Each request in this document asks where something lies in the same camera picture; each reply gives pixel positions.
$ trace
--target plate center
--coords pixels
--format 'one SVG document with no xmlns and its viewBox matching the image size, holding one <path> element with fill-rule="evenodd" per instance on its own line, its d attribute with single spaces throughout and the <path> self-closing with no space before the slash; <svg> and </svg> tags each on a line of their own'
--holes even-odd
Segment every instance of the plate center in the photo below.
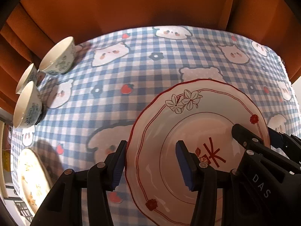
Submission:
<svg viewBox="0 0 301 226">
<path fill-rule="evenodd" d="M 243 148 L 232 138 L 234 124 L 216 113 L 196 113 L 182 119 L 167 135 L 160 154 L 160 173 L 165 187 L 179 200 L 195 204 L 197 192 L 185 186 L 176 158 L 175 145 L 183 140 L 188 151 L 217 170 L 237 168 Z"/>
</svg>

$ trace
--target brown fabric backdrop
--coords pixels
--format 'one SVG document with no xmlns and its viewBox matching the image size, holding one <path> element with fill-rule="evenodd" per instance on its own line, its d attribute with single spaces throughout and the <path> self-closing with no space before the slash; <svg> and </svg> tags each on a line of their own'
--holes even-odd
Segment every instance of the brown fabric backdrop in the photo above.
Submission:
<svg viewBox="0 0 301 226">
<path fill-rule="evenodd" d="M 21 0 L 0 32 L 0 107 L 13 113 L 23 71 L 64 37 L 171 24 L 244 35 L 274 49 L 291 81 L 301 75 L 301 26 L 283 0 Z"/>
</svg>

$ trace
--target oval plate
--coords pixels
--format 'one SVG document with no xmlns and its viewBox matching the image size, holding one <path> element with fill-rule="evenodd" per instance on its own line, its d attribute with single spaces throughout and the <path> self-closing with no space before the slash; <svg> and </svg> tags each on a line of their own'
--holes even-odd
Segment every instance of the oval plate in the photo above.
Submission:
<svg viewBox="0 0 301 226">
<path fill-rule="evenodd" d="M 17 167 L 20 196 L 34 216 L 50 191 L 50 177 L 31 149 L 23 149 Z"/>
<path fill-rule="evenodd" d="M 139 210 L 161 226 L 189 225 L 197 192 L 184 184 L 175 145 L 217 170 L 237 168 L 244 149 L 232 138 L 241 124 L 270 148 L 268 129 L 257 106 L 235 87 L 209 79 L 183 82 L 159 94 L 139 115 L 129 138 L 125 176 Z M 222 217 L 218 191 L 216 222 Z"/>
</svg>

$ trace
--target tablecloth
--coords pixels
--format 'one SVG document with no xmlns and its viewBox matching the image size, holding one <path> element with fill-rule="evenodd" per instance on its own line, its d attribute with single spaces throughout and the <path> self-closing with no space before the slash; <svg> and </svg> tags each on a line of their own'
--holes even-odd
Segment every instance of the tablecloth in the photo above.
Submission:
<svg viewBox="0 0 301 226">
<path fill-rule="evenodd" d="M 139 113 L 169 87 L 196 78 L 229 83 L 259 107 L 277 131 L 300 135 L 300 112 L 281 58 L 270 48 L 230 32 L 190 26 L 134 28 L 77 47 L 63 75 L 39 75 L 42 121 L 14 129 L 11 174 L 22 149 L 41 158 L 52 182 L 63 170 L 89 169 L 127 139 Z M 114 225 L 153 225 L 134 205 L 124 174 L 108 193 Z M 86 191 L 83 224 L 88 225 Z"/>
</svg>

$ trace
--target cartoon bear print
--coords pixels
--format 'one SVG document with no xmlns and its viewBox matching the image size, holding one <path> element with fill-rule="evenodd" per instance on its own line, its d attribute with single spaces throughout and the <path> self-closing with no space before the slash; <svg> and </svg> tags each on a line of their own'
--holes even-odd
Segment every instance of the cartoon bear print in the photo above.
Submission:
<svg viewBox="0 0 301 226">
<path fill-rule="evenodd" d="M 231 63 L 244 64 L 249 62 L 249 57 L 236 45 L 218 47 L 223 52 L 226 59 L 229 60 Z"/>
<path fill-rule="evenodd" d="M 54 109 L 66 103 L 71 96 L 72 83 L 73 83 L 73 79 L 70 79 L 67 82 L 63 82 L 58 85 L 55 85 L 52 88 L 51 93 L 47 98 L 46 105 L 49 108 Z"/>
<path fill-rule="evenodd" d="M 179 70 L 183 82 L 194 79 L 213 79 L 220 82 L 225 82 L 218 68 L 182 68 Z"/>
<path fill-rule="evenodd" d="M 292 96 L 290 95 L 290 92 L 285 84 L 285 82 L 282 82 L 282 81 L 276 81 L 278 87 L 280 88 L 281 90 L 281 94 L 282 94 L 282 97 L 287 100 L 287 101 L 290 101 L 290 99 L 292 98 Z"/>
<path fill-rule="evenodd" d="M 87 150 L 94 152 L 95 163 L 104 161 L 108 154 L 116 151 L 121 140 L 128 141 L 133 124 L 97 129 L 88 140 Z"/>
<path fill-rule="evenodd" d="M 183 40 L 192 33 L 182 26 L 155 26 L 156 36 L 173 40 Z"/>
<path fill-rule="evenodd" d="M 258 52 L 260 53 L 262 56 L 267 56 L 268 53 L 267 53 L 267 50 L 264 46 L 262 46 L 261 44 L 259 44 L 258 42 L 256 41 L 253 41 L 252 42 L 252 47 Z"/>
<path fill-rule="evenodd" d="M 277 114 L 270 118 L 268 121 L 268 127 L 277 132 L 286 133 L 286 119 L 283 115 Z"/>
<path fill-rule="evenodd" d="M 130 48 L 123 42 L 94 51 L 92 66 L 102 66 L 127 55 Z"/>
<path fill-rule="evenodd" d="M 35 126 L 22 129 L 22 143 L 24 146 L 28 147 L 33 143 L 33 135 L 36 131 Z"/>
</svg>

